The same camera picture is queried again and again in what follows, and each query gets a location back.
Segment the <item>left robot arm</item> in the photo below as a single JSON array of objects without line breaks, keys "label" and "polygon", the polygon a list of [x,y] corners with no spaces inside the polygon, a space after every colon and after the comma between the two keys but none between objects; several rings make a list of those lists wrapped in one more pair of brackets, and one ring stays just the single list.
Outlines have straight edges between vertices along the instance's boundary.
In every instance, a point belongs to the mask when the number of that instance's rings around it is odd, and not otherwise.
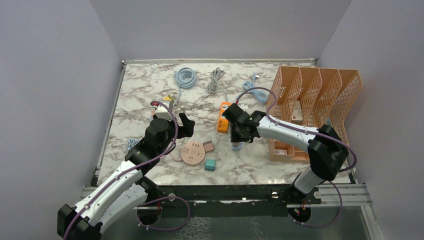
[{"label": "left robot arm", "polygon": [[183,112],[179,118],[182,125],[175,117],[155,117],[144,137],[105,182],[74,206],[65,204],[59,209],[57,234],[64,240],[99,240],[130,209],[165,200],[159,195],[158,186],[145,175],[173,150],[177,139],[193,136],[195,121]]}]

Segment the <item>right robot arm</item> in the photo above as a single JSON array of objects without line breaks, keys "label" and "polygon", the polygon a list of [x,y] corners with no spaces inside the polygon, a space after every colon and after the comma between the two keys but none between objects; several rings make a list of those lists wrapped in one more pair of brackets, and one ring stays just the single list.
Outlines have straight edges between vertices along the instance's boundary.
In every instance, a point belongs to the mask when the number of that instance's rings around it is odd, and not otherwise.
[{"label": "right robot arm", "polygon": [[333,181],[349,156],[348,147],[327,124],[306,127],[278,120],[267,112],[248,114],[237,104],[231,104],[222,116],[230,124],[232,143],[251,143],[254,138],[275,140],[296,147],[308,154],[309,167],[290,185],[289,199],[300,204],[317,185]]}]

